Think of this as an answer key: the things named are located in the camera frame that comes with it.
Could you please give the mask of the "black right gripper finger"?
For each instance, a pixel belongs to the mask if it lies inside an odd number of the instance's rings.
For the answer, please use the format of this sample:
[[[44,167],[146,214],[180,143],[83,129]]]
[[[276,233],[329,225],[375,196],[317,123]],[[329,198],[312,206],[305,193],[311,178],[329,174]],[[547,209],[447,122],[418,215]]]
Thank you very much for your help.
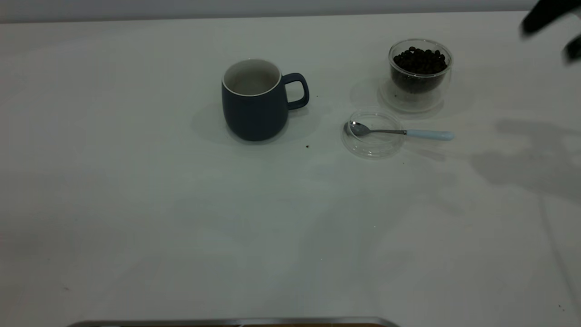
[[[581,36],[569,41],[563,49],[563,58],[567,64],[574,64],[581,60]]]
[[[568,13],[579,9],[578,0],[539,0],[520,25],[523,37],[530,37]]]

